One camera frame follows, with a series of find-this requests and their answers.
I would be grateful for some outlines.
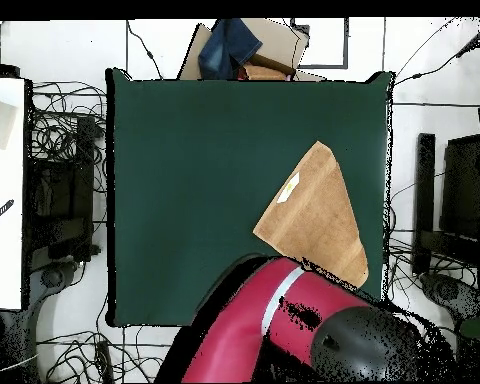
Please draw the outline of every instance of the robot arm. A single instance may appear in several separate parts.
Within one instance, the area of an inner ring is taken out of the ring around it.
[[[249,258],[180,330],[157,381],[251,381],[264,339],[326,381],[414,380],[416,332],[288,258]]]

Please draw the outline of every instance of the white paper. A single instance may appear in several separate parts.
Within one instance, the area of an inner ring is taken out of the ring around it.
[[[282,193],[279,196],[279,199],[277,199],[277,203],[283,203],[288,200],[290,197],[290,194],[292,194],[292,191],[295,189],[295,187],[299,184],[299,173],[297,172],[290,181],[288,181],[288,184],[286,184],[286,187],[283,189]]]

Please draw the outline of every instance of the black cable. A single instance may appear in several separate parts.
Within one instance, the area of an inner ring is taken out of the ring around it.
[[[82,281],[82,278],[84,278],[84,275],[85,275],[85,267],[87,266],[87,262],[84,262],[84,266],[82,268],[82,275],[80,275],[80,279],[74,283],[71,283],[69,285],[69,287],[73,287],[73,286],[76,286],[80,281]]]
[[[440,71],[441,69],[443,69],[446,65],[448,65],[448,63],[450,63],[453,59],[457,58],[459,59],[462,55],[464,55],[465,53],[467,53],[468,51],[470,50],[473,50],[475,48],[479,48],[480,47],[480,32],[478,32],[478,34],[473,37],[473,39],[471,41],[469,41],[469,43],[467,43],[464,47],[462,47],[462,49],[460,49],[457,53],[455,53],[452,57],[450,57],[446,62],[444,62],[440,67],[438,67],[437,69],[434,69],[433,71],[428,71],[428,72],[424,72],[424,73],[418,73],[418,74],[414,74],[410,77],[407,77],[407,78],[404,78],[402,81],[398,81],[397,83],[395,83],[395,86],[397,86],[398,84],[401,84],[405,81],[408,81],[410,79],[417,79],[417,78],[421,78],[425,75],[430,75],[430,74],[433,74],[435,72],[438,72]]]
[[[425,75],[434,74],[434,73],[440,71],[441,69],[443,69],[446,65],[448,65],[453,59],[455,59],[456,56],[457,56],[457,53],[455,53],[446,62],[444,62],[439,68],[434,69],[433,71],[428,71],[428,72],[425,72],[423,74],[414,74],[410,77],[404,78],[402,81],[398,81],[397,83],[395,83],[395,86],[397,86],[398,84],[402,84],[403,82],[408,81],[410,79],[418,79],[418,78],[424,77]]]
[[[444,23],[443,25],[441,25],[441,27],[436,30],[430,37],[428,37],[425,42],[418,47],[418,50],[416,50],[413,55],[409,58],[409,60],[407,62],[405,62],[404,66],[402,66],[402,69],[400,69],[400,71],[398,71],[398,73],[396,74],[396,78],[398,78],[398,76],[402,73],[402,71],[405,69],[405,67],[407,66],[407,64],[412,60],[412,58],[414,56],[416,56],[416,54],[423,48],[423,46],[425,46],[425,44],[427,44],[430,39],[432,37],[434,37],[439,31],[441,31],[443,28],[446,28],[448,25],[450,25],[455,19],[457,19],[457,17],[453,17],[452,19],[450,19],[448,22]]]
[[[132,28],[130,27],[130,21],[126,20],[126,25],[128,27],[128,31],[130,32],[131,35],[133,35],[134,37],[137,37],[140,42],[142,43],[142,47],[144,47],[144,50],[146,50],[146,53],[148,55],[148,57],[153,61],[153,63],[155,64],[155,67],[156,67],[156,71],[158,72],[158,76],[160,77],[160,79],[163,81],[164,77],[162,76],[162,74],[160,73],[160,69],[158,69],[158,65],[156,63],[156,60],[155,58],[153,57],[153,53],[151,53],[148,48],[146,47],[146,45],[144,44],[144,40],[137,34],[135,34],[133,31],[132,31]]]
[[[295,42],[295,46],[293,47],[292,68],[295,69],[295,76],[297,77],[297,81],[300,81],[300,80],[299,80],[299,77],[297,76],[297,68],[294,67],[294,61],[295,61],[295,52],[297,51],[297,45],[299,44],[299,41],[301,40],[301,38],[295,33],[295,31],[293,30],[293,28],[286,23],[286,21],[284,20],[284,18],[281,18],[281,19],[282,19],[283,23],[284,23],[288,28],[290,28],[290,31],[293,33],[293,35],[295,35],[295,37],[297,37],[297,41]]]
[[[122,378],[121,382],[124,383],[124,374],[125,374],[125,372],[124,372],[124,353],[126,352],[126,349],[125,349],[125,346],[124,346],[125,343],[126,343],[126,330],[125,330],[124,327],[122,328],[122,333],[123,333],[123,357],[122,357],[123,378]]]

